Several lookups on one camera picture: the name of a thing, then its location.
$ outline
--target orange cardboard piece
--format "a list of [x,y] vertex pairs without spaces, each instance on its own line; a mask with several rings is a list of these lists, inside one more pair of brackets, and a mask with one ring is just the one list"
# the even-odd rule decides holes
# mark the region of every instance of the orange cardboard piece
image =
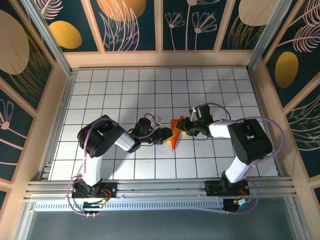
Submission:
[[178,141],[181,130],[177,128],[177,122],[181,119],[184,119],[184,116],[181,116],[179,119],[171,119],[171,129],[173,131],[174,136],[171,138],[171,148],[172,152],[175,149],[176,143]]

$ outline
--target yellow circle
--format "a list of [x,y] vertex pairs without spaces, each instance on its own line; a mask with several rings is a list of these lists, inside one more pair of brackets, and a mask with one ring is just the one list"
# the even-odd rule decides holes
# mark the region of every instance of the yellow circle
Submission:
[[241,0],[239,4],[239,18],[244,24],[249,26],[266,25],[278,3],[279,0]]
[[297,56],[290,51],[285,51],[276,61],[275,82],[282,89],[289,87],[296,78],[298,68]]
[[61,47],[76,49],[82,44],[80,32],[66,21],[54,21],[49,28]]
[[146,9],[146,0],[97,0],[103,13],[116,21],[124,21],[125,7],[132,9],[136,18],[140,17]]
[[0,10],[0,69],[8,74],[22,73],[29,61],[28,36],[20,23]]

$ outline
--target yellow oval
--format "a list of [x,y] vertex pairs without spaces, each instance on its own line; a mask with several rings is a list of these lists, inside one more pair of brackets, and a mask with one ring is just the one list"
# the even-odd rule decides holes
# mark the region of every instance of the yellow oval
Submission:
[[289,87],[298,73],[299,61],[297,56],[290,51],[280,55],[275,65],[275,82],[282,89]]
[[10,14],[0,10],[0,69],[8,74],[23,72],[29,61],[28,35]]
[[241,0],[239,18],[249,26],[262,26],[269,22],[279,0]]
[[146,9],[146,0],[97,0],[97,3],[103,13],[116,21],[123,21],[125,16],[125,7],[132,9],[136,18],[140,17]]
[[80,32],[66,21],[54,21],[49,28],[61,47],[76,49],[82,44]]

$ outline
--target orange object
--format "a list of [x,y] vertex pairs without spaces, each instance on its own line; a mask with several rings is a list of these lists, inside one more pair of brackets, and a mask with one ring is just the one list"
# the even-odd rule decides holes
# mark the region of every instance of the orange object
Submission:
[[184,119],[184,116],[181,116],[179,119],[171,119],[171,129],[174,136],[171,138],[171,148],[174,151],[176,143],[178,141],[181,130],[177,128],[177,123],[179,120]]

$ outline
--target white grid floor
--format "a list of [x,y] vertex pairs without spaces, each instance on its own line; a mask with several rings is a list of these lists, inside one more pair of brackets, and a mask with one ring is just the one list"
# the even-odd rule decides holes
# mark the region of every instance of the white grid floor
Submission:
[[[233,119],[260,116],[245,68],[78,71],[49,180],[69,180],[78,173],[84,153],[77,134],[101,115],[107,114],[129,130],[145,113],[151,113],[162,117],[162,127],[170,127],[172,118],[187,117],[190,107],[204,103],[225,106]],[[226,118],[221,108],[210,111],[214,120]],[[113,145],[103,156],[102,179],[220,177],[235,157],[230,139],[197,141],[186,134],[179,139],[173,152],[170,142],[142,146],[131,154]],[[277,175],[273,160],[248,174]]]

